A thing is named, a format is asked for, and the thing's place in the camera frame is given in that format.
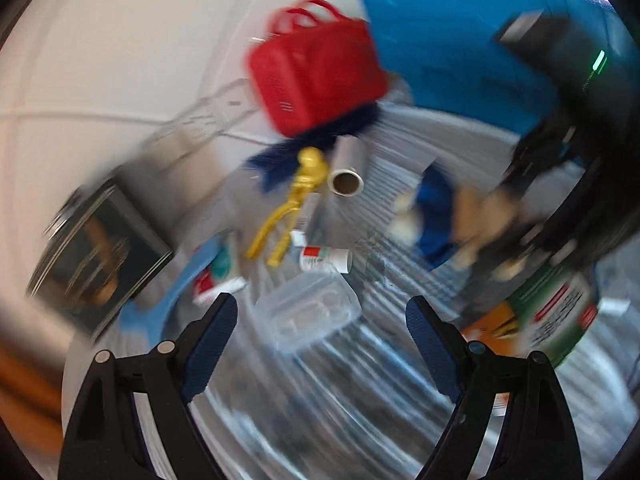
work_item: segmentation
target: plush toy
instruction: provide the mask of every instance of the plush toy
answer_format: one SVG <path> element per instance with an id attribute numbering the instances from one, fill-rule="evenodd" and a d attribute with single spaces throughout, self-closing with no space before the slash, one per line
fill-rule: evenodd
<path id="1" fill-rule="evenodd" d="M 455 252 L 451 242 L 453 187 L 445 173 L 431 164 L 414 191 L 396 198 L 396 217 L 388 228 L 390 238 L 406 246 L 416 245 L 433 268 Z"/>
<path id="2" fill-rule="evenodd" d="M 508 188 L 498 186 L 486 196 L 467 184 L 452 190 L 433 165 L 424 172 L 415 192 L 396 198 L 394 212 L 396 217 L 388 229 L 390 237 L 407 246 L 417 244 L 434 267 L 453 253 L 457 268 L 471 267 L 483 248 L 495 245 L 501 237 L 519 233 L 519 227 L 524 225 L 520 197 Z M 524 268 L 525 262 L 526 256 L 496 261 L 492 278 L 508 281 Z"/>

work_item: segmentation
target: gold toy figure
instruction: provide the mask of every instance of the gold toy figure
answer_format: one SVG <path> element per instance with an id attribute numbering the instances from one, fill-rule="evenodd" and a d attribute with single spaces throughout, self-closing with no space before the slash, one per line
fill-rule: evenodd
<path id="1" fill-rule="evenodd" d="M 293 177 L 293 183 L 289 189 L 287 201 L 271 213 L 267 221 L 262 224 L 262 227 L 258 230 L 254 241 L 246 252 L 247 258 L 254 260 L 258 257 L 258 254 L 260 254 L 264 247 L 264 243 L 267 241 L 269 233 L 280 220 L 289 214 L 287 228 L 267 259 L 267 265 L 270 267 L 277 267 L 282 263 L 282 259 L 287 253 L 287 249 L 289 249 L 289 232 L 296 225 L 296 219 L 302 203 L 309 193 L 317 187 L 322 186 L 322 183 L 329 175 L 329 166 L 324 161 L 322 152 L 317 148 L 303 148 L 300 150 L 298 153 L 298 162 L 300 163 L 300 167 Z"/>

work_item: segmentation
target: screw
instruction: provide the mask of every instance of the screw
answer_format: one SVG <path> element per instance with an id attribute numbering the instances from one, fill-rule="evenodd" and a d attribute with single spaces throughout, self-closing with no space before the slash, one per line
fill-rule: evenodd
<path id="1" fill-rule="evenodd" d="M 544 355 L 542 352 L 539 352 L 539 351 L 532 352 L 531 358 L 535 363 L 538 363 L 539 365 L 546 364 L 546 355 Z"/>
<path id="2" fill-rule="evenodd" d="M 158 351 L 161 354 L 170 354 L 175 349 L 175 343 L 173 341 L 162 341 L 158 345 Z"/>
<path id="3" fill-rule="evenodd" d="M 486 346 L 484 346 L 484 343 L 481 343 L 479 341 L 472 341 L 467 345 L 467 347 L 469 348 L 469 351 L 473 354 L 483 354 L 484 351 L 486 350 Z"/>
<path id="4" fill-rule="evenodd" d="M 97 363 L 105 363 L 109 360 L 109 358 L 111 357 L 111 352 L 109 352 L 108 350 L 100 350 L 96 355 L 95 355 L 95 362 Z"/>

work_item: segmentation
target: stuffed animal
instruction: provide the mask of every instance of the stuffed animal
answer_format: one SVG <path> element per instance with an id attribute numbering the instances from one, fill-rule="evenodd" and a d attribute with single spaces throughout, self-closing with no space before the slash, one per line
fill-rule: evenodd
<path id="1" fill-rule="evenodd" d="M 433 192 L 433 173 L 427 179 L 428 172 L 423 176 L 420 187 L 414 192 L 400 194 L 394 203 L 393 210 L 396 217 L 389 225 L 389 236 L 398 243 L 406 246 L 418 244 L 427 260 L 433 260 L 434 254 L 444 256 L 446 245 L 442 241 L 442 229 L 446 225 L 439 219 L 438 227 L 433 228 L 434 216 L 445 216 L 449 211 L 449 239 L 452 247 L 457 247 L 453 261 L 457 268 L 471 267 L 477 260 L 482 248 L 499 240 L 508 232 L 518 231 L 523 223 L 522 201 L 505 186 L 498 186 L 488 195 L 483 196 L 476 188 L 467 184 L 458 186 L 452 192 L 452 207 L 447 210 L 446 194 L 438 181 L 438 192 Z M 430 202 L 420 200 L 425 195 L 425 187 L 431 189 Z M 438 207 L 434 208 L 434 199 Z M 425 240 L 431 245 L 425 251 Z M 441 248 L 433 246 L 437 240 Z M 497 262 L 492 278 L 497 281 L 508 281 L 514 278 L 525 266 L 526 256 L 518 259 L 507 259 Z"/>

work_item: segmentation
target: cardboard tube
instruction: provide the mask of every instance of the cardboard tube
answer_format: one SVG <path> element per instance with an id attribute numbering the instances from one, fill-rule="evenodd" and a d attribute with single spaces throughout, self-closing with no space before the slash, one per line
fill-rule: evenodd
<path id="1" fill-rule="evenodd" d="M 354 196 L 364 189 L 367 149 L 358 137 L 345 135 L 335 143 L 334 160 L 327 179 L 329 189 L 341 196 Z"/>

